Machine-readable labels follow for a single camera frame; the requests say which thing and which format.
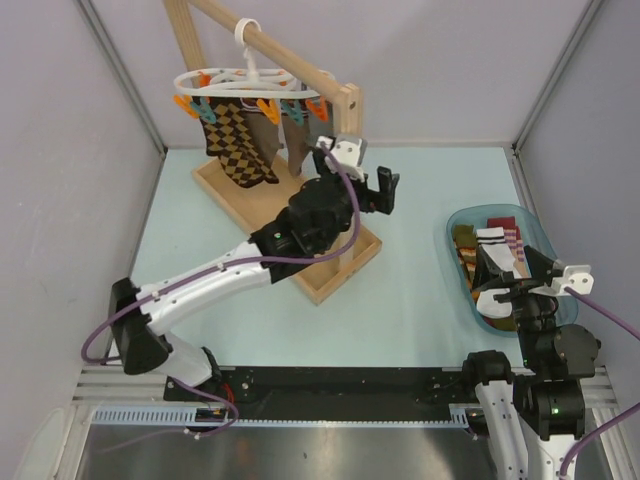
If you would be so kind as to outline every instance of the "table surface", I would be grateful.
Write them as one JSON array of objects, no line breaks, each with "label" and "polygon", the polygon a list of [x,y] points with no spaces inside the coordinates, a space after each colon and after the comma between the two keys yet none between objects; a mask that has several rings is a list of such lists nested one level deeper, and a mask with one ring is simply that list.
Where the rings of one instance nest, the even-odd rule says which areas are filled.
[{"label": "table surface", "polygon": [[[136,284],[189,270],[247,238],[193,180],[207,161],[202,150],[169,150]],[[221,365],[456,367],[469,352],[496,349],[521,366],[517,339],[476,323],[445,243],[457,210],[518,203],[504,151],[369,148],[365,170],[375,178],[378,165],[400,173],[393,214],[363,218],[382,251],[320,306],[284,280],[216,303],[174,332],[208,347]]]}]

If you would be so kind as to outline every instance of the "wooden frame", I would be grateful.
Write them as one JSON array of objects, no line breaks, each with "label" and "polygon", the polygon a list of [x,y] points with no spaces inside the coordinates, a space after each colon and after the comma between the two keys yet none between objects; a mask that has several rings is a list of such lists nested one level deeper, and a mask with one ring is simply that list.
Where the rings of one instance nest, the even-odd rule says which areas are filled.
[{"label": "wooden frame", "polygon": [[[164,4],[189,71],[207,68],[189,5],[198,8],[231,33],[234,33],[238,21],[241,20],[216,0],[164,0]],[[246,26],[244,41],[320,93],[332,104],[336,134],[361,135],[363,98],[359,87],[351,83],[342,85],[327,77],[309,62],[258,30],[253,24]],[[277,157],[274,166],[277,167],[281,162],[284,160]],[[264,221],[260,224],[256,223],[258,219],[263,220],[265,215],[267,218],[274,218],[304,181],[302,178],[292,179],[293,181],[287,178],[287,181],[281,181],[278,186],[270,186],[271,190],[279,190],[279,192],[277,195],[269,195],[271,201],[265,202],[265,189],[259,188],[260,186],[246,190],[232,188],[234,184],[226,178],[221,168],[216,168],[216,165],[219,164],[214,159],[196,169],[194,177],[247,233],[261,227]],[[281,179],[289,177],[286,168],[279,177]],[[246,205],[252,205],[253,208],[247,209]],[[351,232],[346,232],[340,235],[336,244],[344,245],[350,234]],[[344,253],[339,261],[307,268],[296,275],[296,280],[311,299],[319,304],[371,260],[380,251],[381,246],[382,242],[369,230],[363,228],[355,249],[352,248]]]}]

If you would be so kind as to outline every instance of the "wooden board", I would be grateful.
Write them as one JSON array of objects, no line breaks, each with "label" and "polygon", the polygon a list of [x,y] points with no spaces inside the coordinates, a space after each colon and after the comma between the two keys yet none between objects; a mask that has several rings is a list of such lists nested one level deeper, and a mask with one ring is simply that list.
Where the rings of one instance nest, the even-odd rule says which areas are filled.
[{"label": "wooden board", "polygon": [[[276,156],[272,168],[280,179],[279,184],[263,182],[249,189],[233,183],[216,158],[193,170],[193,177],[242,230],[251,233],[272,221],[306,180],[302,176],[291,177],[287,162],[280,156]],[[375,257],[381,247],[382,241],[362,227],[353,249],[353,260],[348,264],[339,269],[338,258],[318,263],[295,275],[294,280],[319,305]]]}]

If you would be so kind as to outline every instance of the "teal clothespin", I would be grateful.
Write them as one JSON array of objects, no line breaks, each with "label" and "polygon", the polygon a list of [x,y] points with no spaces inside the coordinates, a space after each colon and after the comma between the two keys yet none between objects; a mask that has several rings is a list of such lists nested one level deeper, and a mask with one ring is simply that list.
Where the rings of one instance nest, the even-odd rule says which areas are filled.
[{"label": "teal clothespin", "polygon": [[282,111],[285,112],[293,121],[301,127],[304,125],[304,115],[302,113],[302,108],[300,108],[300,102],[298,100],[293,101],[293,107],[289,105],[289,102],[286,100],[280,100],[280,106],[282,107]]},{"label": "teal clothespin", "polygon": [[211,106],[209,105],[209,101],[207,99],[201,100],[201,104],[198,105],[196,102],[191,102],[189,106],[198,114],[202,119],[207,123],[216,123],[218,119],[216,118],[216,114],[211,110]]}]

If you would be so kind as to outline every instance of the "wall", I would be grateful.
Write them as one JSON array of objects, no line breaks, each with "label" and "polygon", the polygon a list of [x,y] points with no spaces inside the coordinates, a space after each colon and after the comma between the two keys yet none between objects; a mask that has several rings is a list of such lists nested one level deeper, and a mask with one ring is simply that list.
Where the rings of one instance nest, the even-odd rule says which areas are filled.
[{"label": "wall", "polygon": [[[204,145],[172,101],[185,67],[162,2],[94,2],[165,143]],[[587,0],[222,3],[360,85],[370,142],[511,142]],[[201,14],[197,24],[212,65],[244,65],[233,35]]]},{"label": "wall", "polygon": [[0,478],[71,399],[160,158],[69,0],[0,7]]},{"label": "wall", "polygon": [[[640,205],[640,3],[605,3],[522,155],[540,217],[558,254],[593,266],[592,298],[636,327]],[[640,400],[638,342],[581,309],[623,406]],[[629,421],[640,458],[640,416]]]}]

